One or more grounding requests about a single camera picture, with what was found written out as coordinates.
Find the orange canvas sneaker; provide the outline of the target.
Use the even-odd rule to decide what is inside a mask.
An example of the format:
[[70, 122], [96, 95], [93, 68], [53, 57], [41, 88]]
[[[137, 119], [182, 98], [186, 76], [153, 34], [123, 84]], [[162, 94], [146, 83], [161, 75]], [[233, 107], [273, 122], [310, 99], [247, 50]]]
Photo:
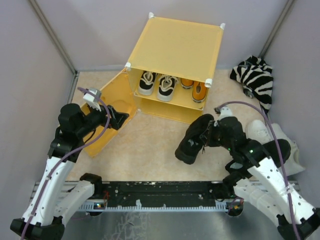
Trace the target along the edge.
[[193, 87], [194, 81], [186, 78], [181, 78], [180, 83], [183, 89], [188, 90]]
[[207, 88], [204, 82], [195, 81], [193, 83], [192, 99], [196, 103], [202, 103], [207, 95]]

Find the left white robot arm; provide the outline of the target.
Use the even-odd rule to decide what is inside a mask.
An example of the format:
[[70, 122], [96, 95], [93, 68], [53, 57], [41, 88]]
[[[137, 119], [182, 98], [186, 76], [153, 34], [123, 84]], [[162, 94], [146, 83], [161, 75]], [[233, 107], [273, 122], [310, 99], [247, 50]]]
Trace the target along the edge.
[[89, 143], [84, 138], [98, 127], [119, 130], [130, 115], [116, 111], [111, 105], [90, 108], [84, 114], [76, 103], [63, 106], [59, 126], [50, 144], [46, 167], [27, 210], [13, 219], [10, 229], [22, 240], [60, 240], [73, 214], [87, 199], [101, 197], [102, 177], [85, 173], [74, 188], [59, 201], [59, 195], [81, 150]]

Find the black white canvas sneaker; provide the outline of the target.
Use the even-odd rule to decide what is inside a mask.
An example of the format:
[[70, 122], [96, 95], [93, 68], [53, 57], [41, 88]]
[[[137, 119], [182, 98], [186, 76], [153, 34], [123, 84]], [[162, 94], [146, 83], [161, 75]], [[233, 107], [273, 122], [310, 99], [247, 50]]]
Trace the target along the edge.
[[139, 94], [144, 96], [150, 96], [154, 91], [157, 76], [158, 74], [156, 72], [144, 71], [139, 80]]

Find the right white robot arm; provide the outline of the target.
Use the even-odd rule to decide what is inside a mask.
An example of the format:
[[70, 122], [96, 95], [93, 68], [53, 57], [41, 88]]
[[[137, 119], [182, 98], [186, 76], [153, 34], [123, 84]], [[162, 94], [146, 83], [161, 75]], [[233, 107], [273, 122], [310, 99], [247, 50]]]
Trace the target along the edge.
[[225, 148], [232, 162], [242, 165], [222, 180], [227, 197], [249, 202], [276, 225], [285, 240], [305, 240], [319, 228], [319, 208], [289, 184], [261, 143], [246, 137], [236, 117], [210, 120], [200, 138], [208, 147]]

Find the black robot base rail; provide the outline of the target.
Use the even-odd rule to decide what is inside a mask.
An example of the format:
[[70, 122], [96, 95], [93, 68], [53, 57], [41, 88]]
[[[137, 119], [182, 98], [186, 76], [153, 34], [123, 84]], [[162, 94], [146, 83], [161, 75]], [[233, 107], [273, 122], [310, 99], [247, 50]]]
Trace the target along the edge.
[[239, 215], [249, 202], [271, 219], [284, 217], [261, 183], [239, 173], [223, 181], [111, 181], [85, 173], [78, 182], [63, 183], [53, 203], [53, 218], [69, 218], [77, 211], [102, 212], [226, 212]]

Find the black chunky sneaker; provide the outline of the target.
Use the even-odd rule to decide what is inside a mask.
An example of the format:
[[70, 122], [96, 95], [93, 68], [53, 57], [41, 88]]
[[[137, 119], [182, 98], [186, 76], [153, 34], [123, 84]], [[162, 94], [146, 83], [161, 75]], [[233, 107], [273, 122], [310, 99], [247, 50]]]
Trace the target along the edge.
[[251, 167], [259, 167], [264, 158], [272, 158], [276, 167], [281, 166], [279, 154], [282, 155], [283, 162], [289, 159], [291, 146], [287, 140], [272, 140], [265, 144], [247, 139], [239, 146], [233, 146], [229, 151], [232, 160], [225, 166], [230, 173], [239, 172], [242, 176], [250, 178], [252, 175], [248, 172]]
[[175, 150], [175, 157], [185, 164], [192, 165], [200, 150], [205, 143], [201, 139], [201, 135], [205, 133], [210, 121], [213, 121], [213, 115], [206, 113], [199, 116], [187, 128], [184, 138], [179, 143]]

